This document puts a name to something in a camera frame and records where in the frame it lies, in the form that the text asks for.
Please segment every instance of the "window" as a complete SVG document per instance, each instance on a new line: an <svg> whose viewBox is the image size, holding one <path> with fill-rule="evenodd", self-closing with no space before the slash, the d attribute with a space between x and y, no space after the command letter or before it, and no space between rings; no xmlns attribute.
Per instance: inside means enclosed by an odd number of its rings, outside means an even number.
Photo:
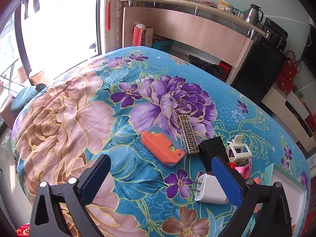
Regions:
<svg viewBox="0 0 316 237"><path fill-rule="evenodd" d="M23 77L23 65L15 38L14 14L0 34L0 105L13 92L17 94L30 83Z"/></svg>
<svg viewBox="0 0 316 237"><path fill-rule="evenodd" d="M51 78L55 78L98 55L97 1L24 1L21 7L22 34L32 70L45 69Z"/></svg>

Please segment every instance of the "white plastic clip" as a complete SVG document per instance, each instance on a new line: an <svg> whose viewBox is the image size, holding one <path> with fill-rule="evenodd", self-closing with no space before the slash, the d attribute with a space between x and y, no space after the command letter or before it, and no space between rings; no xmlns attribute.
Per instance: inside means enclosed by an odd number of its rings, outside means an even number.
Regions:
<svg viewBox="0 0 316 237"><path fill-rule="evenodd" d="M252 157L251 150L249 149L248 145L242 142L244 136L242 134L238 134L229 142L229 145L226 147L226 153L229 157L229 150L232 150L234 157L229 158L230 162L238 162L238 161L245 161Z"/></svg>

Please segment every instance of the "patterned metal lighter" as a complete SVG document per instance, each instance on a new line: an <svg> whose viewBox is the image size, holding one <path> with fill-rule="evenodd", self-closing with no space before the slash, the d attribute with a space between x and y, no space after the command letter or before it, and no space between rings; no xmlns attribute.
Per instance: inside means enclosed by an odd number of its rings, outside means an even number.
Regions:
<svg viewBox="0 0 316 237"><path fill-rule="evenodd" d="M178 124L184 148L187 150L187 156L197 155L200 153L194 131L190 122L190 117L186 114L178 115Z"/></svg>

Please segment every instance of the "red box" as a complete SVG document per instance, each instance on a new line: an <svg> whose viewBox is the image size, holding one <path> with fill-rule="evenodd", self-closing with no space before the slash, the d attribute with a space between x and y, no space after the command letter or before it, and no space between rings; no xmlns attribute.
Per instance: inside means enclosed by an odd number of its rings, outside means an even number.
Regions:
<svg viewBox="0 0 316 237"><path fill-rule="evenodd" d="M309 128L315 132L316 131L316 121L315 118L312 114L309 114L309 116L305 119L307 125L309 126Z"/></svg>
<svg viewBox="0 0 316 237"><path fill-rule="evenodd" d="M219 74L218 78L223 82L226 82L232 66L224 61L221 61L218 65L224 70L223 73Z"/></svg>
<svg viewBox="0 0 316 237"><path fill-rule="evenodd" d="M281 74L284 75L289 81L293 82L297 73L298 70L294 65L291 64L290 59L288 58L281 70Z"/></svg>
<svg viewBox="0 0 316 237"><path fill-rule="evenodd" d="M293 84L282 74L279 74L277 79L274 81L275 85L279 87L286 95L293 90Z"/></svg>

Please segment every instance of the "floral bedspread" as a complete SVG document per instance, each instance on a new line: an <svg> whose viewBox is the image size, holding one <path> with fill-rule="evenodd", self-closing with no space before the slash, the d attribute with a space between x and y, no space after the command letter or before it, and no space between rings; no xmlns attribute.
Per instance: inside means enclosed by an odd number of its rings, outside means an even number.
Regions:
<svg viewBox="0 0 316 237"><path fill-rule="evenodd" d="M204 173L199 156L169 168L140 141L156 125L180 142L178 113L190 116L199 142L221 136L226 145L243 134L257 182L277 163L309 189L303 154L270 116L208 73L146 47L116 50L70 70L23 109L11 136L21 186L33 202L40 182L78 177L106 153L111 171L87 206L104 236L217 236L236 208L194 201L192 181ZM79 236L67 207L62 210Z"/></svg>

